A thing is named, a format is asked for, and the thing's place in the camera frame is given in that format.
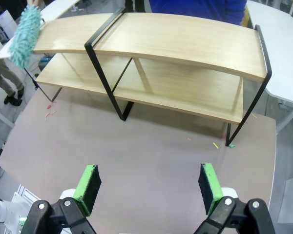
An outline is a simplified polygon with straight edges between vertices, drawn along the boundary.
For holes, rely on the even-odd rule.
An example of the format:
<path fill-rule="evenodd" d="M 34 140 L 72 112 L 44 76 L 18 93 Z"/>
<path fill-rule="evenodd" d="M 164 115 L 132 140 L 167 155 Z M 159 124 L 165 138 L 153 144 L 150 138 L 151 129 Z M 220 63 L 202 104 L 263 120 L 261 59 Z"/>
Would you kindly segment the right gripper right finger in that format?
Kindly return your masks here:
<path fill-rule="evenodd" d="M 235 189 L 222 188 L 211 163 L 200 165 L 198 184 L 207 218 L 196 234 L 220 234 L 225 228 L 238 234 L 274 234 L 275 229 L 266 202 L 253 198 L 242 202 Z"/>

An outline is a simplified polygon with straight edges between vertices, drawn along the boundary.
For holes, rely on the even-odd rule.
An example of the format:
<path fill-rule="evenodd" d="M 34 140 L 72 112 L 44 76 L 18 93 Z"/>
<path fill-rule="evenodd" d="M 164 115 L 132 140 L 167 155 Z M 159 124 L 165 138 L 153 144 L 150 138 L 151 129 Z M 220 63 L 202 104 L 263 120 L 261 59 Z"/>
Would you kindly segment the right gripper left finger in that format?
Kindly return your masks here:
<path fill-rule="evenodd" d="M 88 221 L 102 181 L 98 166 L 87 165 L 72 196 L 50 204 L 35 201 L 22 227 L 22 234 L 59 234 L 69 229 L 73 234 L 94 234 Z"/>

